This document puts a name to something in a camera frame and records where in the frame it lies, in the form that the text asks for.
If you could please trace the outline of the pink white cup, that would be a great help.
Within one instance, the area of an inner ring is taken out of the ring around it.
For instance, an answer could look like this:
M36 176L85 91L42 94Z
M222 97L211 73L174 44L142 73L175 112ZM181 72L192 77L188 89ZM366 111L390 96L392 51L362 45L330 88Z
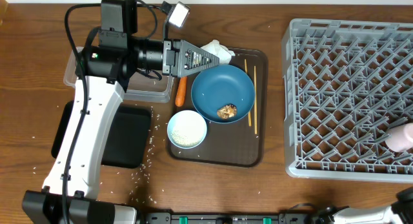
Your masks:
M385 143L394 152L403 152L412 148L412 123L387 130L389 137Z

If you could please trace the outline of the dark blue plate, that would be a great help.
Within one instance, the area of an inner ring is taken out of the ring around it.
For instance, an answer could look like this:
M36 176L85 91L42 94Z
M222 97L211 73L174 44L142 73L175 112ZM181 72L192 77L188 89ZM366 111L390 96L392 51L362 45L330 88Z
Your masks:
M194 108L213 123L235 123L248 113L247 76L245 71L232 65L219 65L200 72L191 88L191 100ZM254 84L250 78L250 107L254 106ZM217 111L228 104L237 107L237 115L230 119L221 119Z

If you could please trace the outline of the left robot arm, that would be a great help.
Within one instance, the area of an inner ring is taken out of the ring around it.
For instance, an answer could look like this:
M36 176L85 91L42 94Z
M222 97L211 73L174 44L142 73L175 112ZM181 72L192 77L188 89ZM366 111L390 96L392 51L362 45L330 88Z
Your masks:
M55 163L22 208L34 223L137 223L134 207L97 200L110 127L130 78L185 77L218 66L219 58L187 41L137 37L142 0L101 0L101 24L75 50L76 91Z

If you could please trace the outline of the white napkin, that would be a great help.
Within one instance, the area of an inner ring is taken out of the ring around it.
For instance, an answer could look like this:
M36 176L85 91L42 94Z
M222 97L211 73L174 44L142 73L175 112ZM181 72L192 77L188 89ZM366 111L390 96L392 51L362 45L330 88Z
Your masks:
M217 56L220 65L227 65L231 61L235 53L229 50L226 46L220 44L216 39L201 47L201 49Z

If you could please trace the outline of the brown food scrap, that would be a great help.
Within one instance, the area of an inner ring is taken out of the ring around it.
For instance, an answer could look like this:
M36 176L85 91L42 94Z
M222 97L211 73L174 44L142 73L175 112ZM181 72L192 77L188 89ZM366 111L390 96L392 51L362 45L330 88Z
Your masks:
M233 104L225 105L217 111L217 115L221 119L233 118L237 115L237 107Z

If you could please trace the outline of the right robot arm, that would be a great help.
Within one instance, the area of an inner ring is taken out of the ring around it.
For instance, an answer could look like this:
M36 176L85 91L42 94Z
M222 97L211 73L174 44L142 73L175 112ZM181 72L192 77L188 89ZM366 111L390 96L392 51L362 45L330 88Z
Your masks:
M412 187L396 194L397 201L387 207L355 209L329 207L311 217L316 224L412 224Z

